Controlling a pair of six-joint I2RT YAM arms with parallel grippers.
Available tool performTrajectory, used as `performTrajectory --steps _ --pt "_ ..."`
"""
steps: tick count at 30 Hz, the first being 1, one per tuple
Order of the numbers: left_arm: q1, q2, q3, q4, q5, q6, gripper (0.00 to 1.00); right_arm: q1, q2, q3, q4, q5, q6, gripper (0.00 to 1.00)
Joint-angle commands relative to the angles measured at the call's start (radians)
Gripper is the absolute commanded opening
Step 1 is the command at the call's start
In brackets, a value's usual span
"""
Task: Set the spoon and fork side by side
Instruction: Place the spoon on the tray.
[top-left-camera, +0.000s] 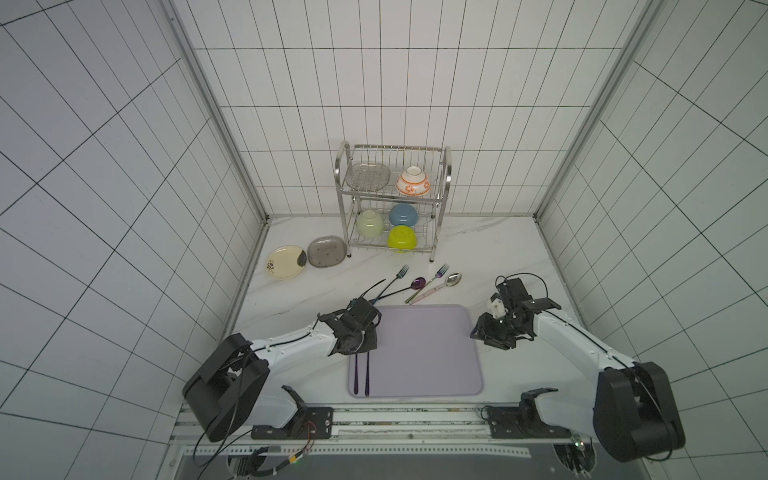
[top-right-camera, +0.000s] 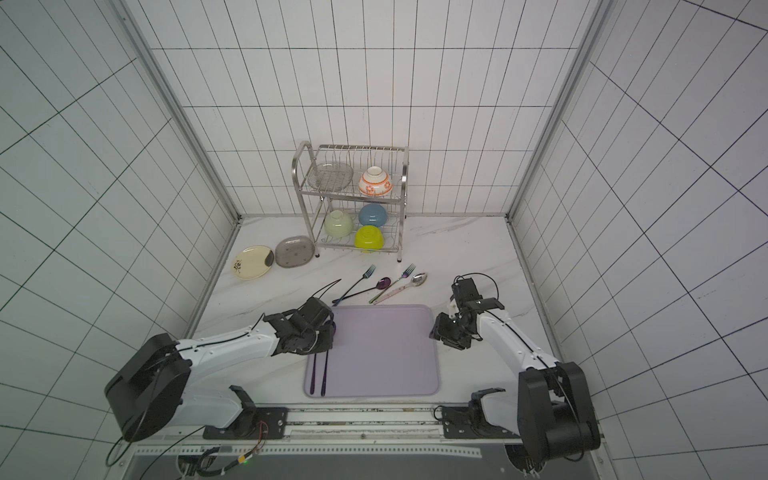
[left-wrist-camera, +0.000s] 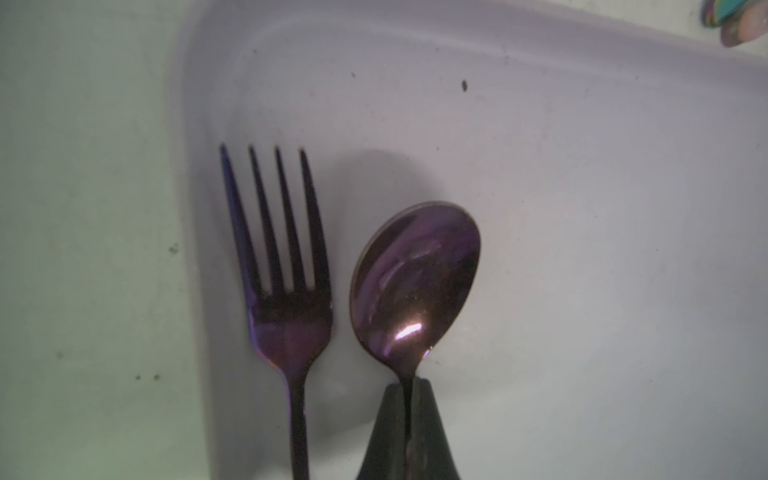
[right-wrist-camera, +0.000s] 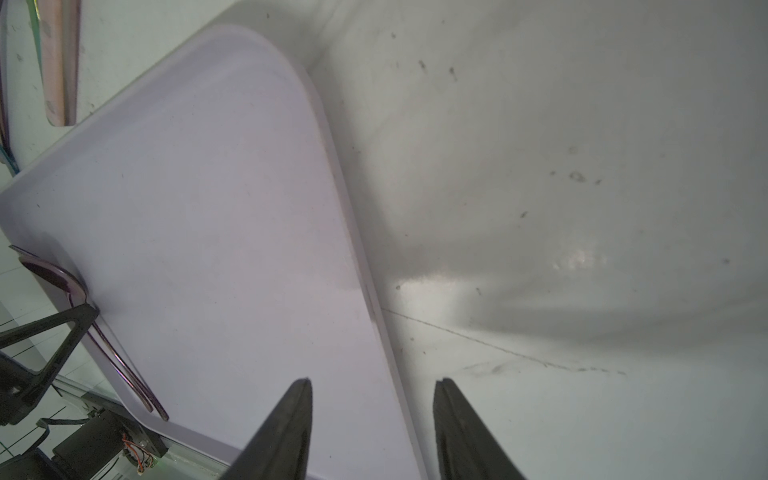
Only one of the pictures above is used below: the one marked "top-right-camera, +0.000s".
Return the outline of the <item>blue fork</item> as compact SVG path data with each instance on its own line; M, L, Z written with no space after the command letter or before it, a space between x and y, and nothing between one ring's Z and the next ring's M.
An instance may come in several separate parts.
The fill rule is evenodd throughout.
M376 266L375 266L374 264L372 264L372 265L371 265L371 266L370 266L370 267L369 267L369 268L368 268L368 269L367 269L367 270L366 270L366 271L365 271L365 272L362 274L362 276L361 276L361 277L360 277L358 280L356 280L356 281L355 281L355 282L354 282L354 283L353 283L353 284L350 286L350 288L349 288L349 289L348 289L346 292L344 292L344 293L343 293L343 294L342 294L342 295L341 295L339 298L337 298L337 299L335 299L335 300L333 300L333 301L332 301L332 305L333 305L333 306L336 306L336 305L338 305L338 304L339 304L339 303L340 303L340 302L341 302L341 301L342 301L344 298L346 298L346 297L349 295L349 293L350 293L350 292L351 292L351 291L352 291L352 290L353 290L353 289L354 289L354 288L355 288L355 287L356 287L356 286L357 286L357 285L358 285L360 282L362 282L363 280L366 280L366 279L370 278L370 277L373 275L373 273L375 272L375 270L376 270Z

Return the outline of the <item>dark purple spoon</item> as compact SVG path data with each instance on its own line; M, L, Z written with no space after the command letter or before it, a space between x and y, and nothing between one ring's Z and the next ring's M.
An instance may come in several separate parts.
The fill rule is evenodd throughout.
M336 305L338 305L339 303L341 303L342 301L344 301L346 299L355 297L355 296L360 295L360 294L368 293L368 292L371 292L371 291L382 292L382 291L386 290L387 288L389 288L391 286L391 284L392 284L392 280L391 280L390 277L382 277L381 279L379 279L377 281L375 286L367 288L367 289L363 289L363 290L360 290L360 291L357 291L357 292L354 292L354 293L347 293L347 294L345 294L344 296L342 296L340 298L334 299L332 304L334 306L336 306Z

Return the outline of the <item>lilac rectangular placemat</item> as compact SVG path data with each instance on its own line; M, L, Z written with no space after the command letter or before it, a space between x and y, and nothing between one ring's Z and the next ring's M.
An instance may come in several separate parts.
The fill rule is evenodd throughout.
M328 363L327 391L321 396L325 353L317 360L310 396L313 356L304 393L318 399L428 396L440 388L434 324L426 305L341 306L333 309L336 331Z

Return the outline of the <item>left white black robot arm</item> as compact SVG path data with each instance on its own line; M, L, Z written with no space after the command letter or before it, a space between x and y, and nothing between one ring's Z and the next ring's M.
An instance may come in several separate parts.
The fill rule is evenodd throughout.
M280 354L324 353L333 346L334 313L317 297L239 330L175 340L158 334L107 383L105 397L122 439L136 443L168 426L201 426L213 435L245 439L260 421L254 401L238 385L201 387L211 375Z

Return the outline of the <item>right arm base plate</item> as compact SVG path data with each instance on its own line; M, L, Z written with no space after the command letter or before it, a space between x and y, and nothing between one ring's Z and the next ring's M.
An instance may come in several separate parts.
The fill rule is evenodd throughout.
M510 430L491 425L479 410L471 407L439 405L433 409L432 415L442 427L446 439L520 439Z

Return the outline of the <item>purple fork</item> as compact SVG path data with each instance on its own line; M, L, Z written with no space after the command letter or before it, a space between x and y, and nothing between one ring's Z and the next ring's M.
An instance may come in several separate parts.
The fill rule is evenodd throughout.
M310 396L314 395L314 393L315 393L315 388L316 388L316 371L317 371L318 356L319 356L319 354L315 354L313 356L312 370L311 370L311 377L310 377L310 390L309 390Z

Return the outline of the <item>rainbow handled fork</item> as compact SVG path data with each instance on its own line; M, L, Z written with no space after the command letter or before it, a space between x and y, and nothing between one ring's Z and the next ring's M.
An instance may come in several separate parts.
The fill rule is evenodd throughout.
M385 287L381 293L375 295L372 299L369 300L369 304L374 304L387 290L389 290L392 286L394 286L397 282L399 282L402 279L408 278L415 270L416 265L414 263L410 264L403 272L402 274L397 277L395 280L393 280L388 287Z

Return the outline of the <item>pink handled silver spoon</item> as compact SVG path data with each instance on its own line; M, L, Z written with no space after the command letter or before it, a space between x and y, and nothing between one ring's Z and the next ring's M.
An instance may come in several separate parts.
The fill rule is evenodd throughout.
M373 305L378 305L378 304L382 303L383 301L385 301L385 300L387 300L387 299L389 299L389 298L391 298L391 297L393 297L393 296L395 296L395 295L397 295L397 294L399 294L399 293L401 293L401 292L403 292L403 291L405 291L405 290L407 290L409 288L419 287L419 286L423 285L426 282L427 278L428 278L428 274L426 272L417 273L417 274L415 274L415 275L413 275L411 277L410 281L407 284L402 285L402 286L400 286L400 287L398 287L398 288L396 288L394 290L388 291L387 293L385 293L381 297L379 297L376 300L374 300L372 302L372 304Z

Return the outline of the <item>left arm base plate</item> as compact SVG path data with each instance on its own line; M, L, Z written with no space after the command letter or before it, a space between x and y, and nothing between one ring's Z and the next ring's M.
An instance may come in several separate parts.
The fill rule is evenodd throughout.
M244 410L225 428L206 426L205 440L257 441L283 439L289 409L285 407L255 407Z

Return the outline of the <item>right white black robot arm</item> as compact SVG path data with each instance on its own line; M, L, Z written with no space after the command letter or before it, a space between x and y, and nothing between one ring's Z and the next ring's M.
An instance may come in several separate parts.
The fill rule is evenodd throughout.
M474 274L451 284L447 311L436 317L433 340L464 351L485 342L516 375L515 390L491 387L472 393L463 407L437 406L434 418L447 439L504 439L511 463L539 472L549 460L578 462L602 440L584 371L545 353L506 312L497 297L483 297Z

